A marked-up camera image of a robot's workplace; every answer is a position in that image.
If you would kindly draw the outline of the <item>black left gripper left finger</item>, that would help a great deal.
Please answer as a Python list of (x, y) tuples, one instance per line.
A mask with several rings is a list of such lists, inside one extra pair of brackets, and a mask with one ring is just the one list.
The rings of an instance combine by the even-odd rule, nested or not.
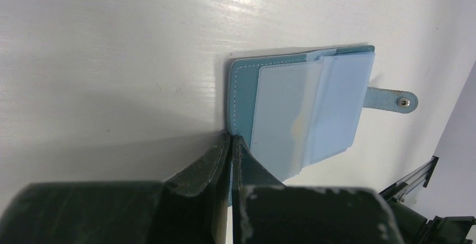
[(231, 136), (160, 181), (47, 182), (1, 216), (2, 243), (225, 243)]

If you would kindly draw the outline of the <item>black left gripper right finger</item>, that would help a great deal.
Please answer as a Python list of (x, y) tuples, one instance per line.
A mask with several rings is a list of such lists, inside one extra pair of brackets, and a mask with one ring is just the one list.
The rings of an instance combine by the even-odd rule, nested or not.
[(374, 190), (286, 186), (234, 136), (234, 243), (403, 243), (394, 214)]

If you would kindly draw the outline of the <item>blue leather card holder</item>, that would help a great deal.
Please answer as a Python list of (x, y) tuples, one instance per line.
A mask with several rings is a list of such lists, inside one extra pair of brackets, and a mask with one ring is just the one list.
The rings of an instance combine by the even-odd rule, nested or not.
[(238, 58), (228, 78), (227, 128), (278, 182), (350, 148), (364, 108), (408, 114), (409, 91), (369, 86), (372, 45)]

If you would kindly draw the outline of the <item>aluminium frame rail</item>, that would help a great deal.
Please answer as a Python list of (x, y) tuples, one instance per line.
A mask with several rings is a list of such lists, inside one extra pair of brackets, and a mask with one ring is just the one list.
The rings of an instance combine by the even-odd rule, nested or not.
[(439, 157), (432, 156), (430, 161), (388, 186), (379, 194), (386, 201), (404, 202), (407, 195), (410, 195), (415, 189), (426, 188), (429, 185), (438, 161)]

